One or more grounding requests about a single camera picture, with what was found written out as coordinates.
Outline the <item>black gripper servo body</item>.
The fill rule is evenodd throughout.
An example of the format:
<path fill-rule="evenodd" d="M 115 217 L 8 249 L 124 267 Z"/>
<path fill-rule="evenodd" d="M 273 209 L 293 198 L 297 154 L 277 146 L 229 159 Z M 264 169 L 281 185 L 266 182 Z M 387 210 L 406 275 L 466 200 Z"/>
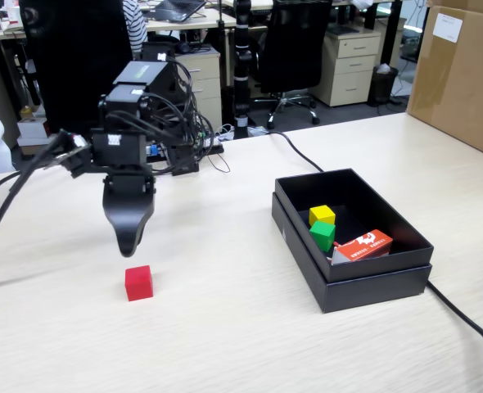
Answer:
<path fill-rule="evenodd" d="M 152 176 L 146 146 L 146 136 L 142 134 L 95 133 L 90 172 Z"/>

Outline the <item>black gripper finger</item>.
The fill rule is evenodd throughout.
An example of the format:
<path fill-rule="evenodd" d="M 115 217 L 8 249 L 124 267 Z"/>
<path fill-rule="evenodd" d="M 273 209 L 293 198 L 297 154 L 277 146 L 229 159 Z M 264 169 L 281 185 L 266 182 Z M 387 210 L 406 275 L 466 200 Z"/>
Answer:
<path fill-rule="evenodd" d="M 113 174 L 104 179 L 102 206 L 123 257 L 131 257 L 154 213 L 156 180 L 142 174 Z"/>

